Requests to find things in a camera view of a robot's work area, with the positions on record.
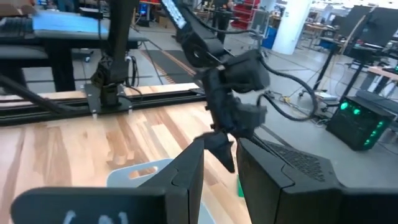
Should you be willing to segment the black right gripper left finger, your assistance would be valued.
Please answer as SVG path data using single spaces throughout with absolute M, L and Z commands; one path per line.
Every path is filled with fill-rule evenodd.
M 11 204 L 14 224 L 197 224 L 204 142 L 138 187 L 39 187 Z

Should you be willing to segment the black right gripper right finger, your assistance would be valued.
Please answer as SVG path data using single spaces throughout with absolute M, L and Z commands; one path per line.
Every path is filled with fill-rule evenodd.
M 398 189 L 318 182 L 248 139 L 237 144 L 252 224 L 398 224 Z

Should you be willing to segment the white plastic bin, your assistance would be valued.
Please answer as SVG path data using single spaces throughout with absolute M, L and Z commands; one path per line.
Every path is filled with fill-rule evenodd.
M 169 165 L 173 161 L 172 158 L 161 159 L 156 161 L 145 162 L 142 164 L 136 164 L 129 167 L 123 167 L 120 169 L 113 170 L 109 173 L 106 186 L 107 187 L 133 187 L 136 188 L 142 185 L 145 181 L 149 180 L 156 174 L 158 174 L 163 168 Z M 140 170 L 155 168 L 155 171 L 150 174 L 131 177 L 133 172 Z M 200 211 L 198 216 L 198 224 L 216 224 L 211 213 L 207 209 L 204 201 L 201 201 Z

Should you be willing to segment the black perforated case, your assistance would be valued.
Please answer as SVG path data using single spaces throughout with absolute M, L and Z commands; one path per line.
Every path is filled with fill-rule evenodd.
M 296 168 L 304 175 L 318 182 L 338 183 L 335 171 L 330 160 L 299 151 L 298 149 L 282 144 L 277 144 L 263 139 L 255 140 L 255 143 L 265 147 L 268 151 L 284 160 L 288 165 Z

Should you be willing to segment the black striped floor mat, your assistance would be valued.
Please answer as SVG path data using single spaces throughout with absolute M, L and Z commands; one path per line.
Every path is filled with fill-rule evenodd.
M 153 60 L 159 74 L 172 84 L 194 83 L 195 69 L 180 50 L 141 50 L 148 60 Z

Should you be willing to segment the blue bin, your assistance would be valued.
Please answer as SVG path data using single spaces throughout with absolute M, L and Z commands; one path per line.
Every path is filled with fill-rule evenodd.
M 276 35 L 277 35 L 277 29 L 269 26 L 263 38 L 262 46 L 267 49 L 271 49 L 274 45 Z

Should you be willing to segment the person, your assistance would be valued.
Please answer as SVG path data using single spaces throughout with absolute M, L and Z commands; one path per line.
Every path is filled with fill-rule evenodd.
M 215 12 L 212 21 L 214 28 L 218 30 L 226 30 L 228 28 L 233 5 L 233 0 L 214 0 Z

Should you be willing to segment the shelf with red bins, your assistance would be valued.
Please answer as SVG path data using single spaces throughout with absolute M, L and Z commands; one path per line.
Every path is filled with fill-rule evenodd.
M 234 0 L 231 26 L 235 29 L 246 30 L 252 21 L 254 10 L 259 8 L 261 0 Z

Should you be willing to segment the white building column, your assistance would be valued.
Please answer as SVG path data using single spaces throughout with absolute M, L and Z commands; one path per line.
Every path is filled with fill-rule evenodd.
M 288 0 L 272 50 L 292 55 L 310 11 L 312 0 Z

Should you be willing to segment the black monitor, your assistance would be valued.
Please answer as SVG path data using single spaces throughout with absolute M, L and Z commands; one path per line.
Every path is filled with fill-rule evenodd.
M 355 5 L 349 12 L 349 14 L 342 20 L 340 29 L 337 32 L 338 35 L 347 37 L 350 35 L 354 27 L 357 25 L 359 20 L 366 15 L 372 7 Z
M 398 9 L 375 8 L 366 20 L 359 39 L 384 47 L 398 31 Z

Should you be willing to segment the wooden desk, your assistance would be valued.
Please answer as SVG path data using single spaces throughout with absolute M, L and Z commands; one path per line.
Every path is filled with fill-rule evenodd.
M 385 71 L 382 67 L 377 66 L 369 67 L 368 72 L 375 75 L 368 91 L 386 98 L 390 97 L 398 84 L 398 74 Z

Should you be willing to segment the blue table mat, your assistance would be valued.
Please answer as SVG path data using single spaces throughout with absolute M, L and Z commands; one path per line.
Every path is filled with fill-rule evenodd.
M 67 32 L 98 32 L 98 20 L 79 14 L 57 11 L 38 11 L 32 17 L 33 30 Z

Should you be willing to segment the black table frame rail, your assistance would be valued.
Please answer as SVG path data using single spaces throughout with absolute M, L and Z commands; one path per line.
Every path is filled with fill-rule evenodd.
M 0 100 L 0 127 L 58 119 L 78 118 L 89 115 L 102 115 L 91 113 L 88 106 L 87 97 L 45 99 L 60 105 L 62 108 L 65 108 L 66 112 L 61 114 L 53 113 L 25 99 Z M 132 102 L 132 109 L 125 112 L 132 112 L 139 109 L 201 102 L 205 101 L 205 95 L 199 88 L 197 88 L 182 91 L 169 91 L 163 93 L 149 93 L 138 96 L 127 96 L 127 99 Z

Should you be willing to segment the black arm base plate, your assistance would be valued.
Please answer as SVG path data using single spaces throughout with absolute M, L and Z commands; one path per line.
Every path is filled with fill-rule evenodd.
M 132 109 L 132 102 L 120 84 L 97 88 L 93 84 L 85 84 L 84 91 L 92 114 L 111 114 Z

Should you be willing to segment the black diagonal frame brace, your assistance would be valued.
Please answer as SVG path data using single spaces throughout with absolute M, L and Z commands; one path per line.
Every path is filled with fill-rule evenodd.
M 46 100 L 41 96 L 31 92 L 30 90 L 26 89 L 22 85 L 18 84 L 17 82 L 11 80 L 10 78 L 0 75 L 0 86 L 4 87 L 7 90 L 11 90 L 17 96 L 53 113 L 64 113 L 66 112 L 65 108 L 62 108 L 60 105 Z

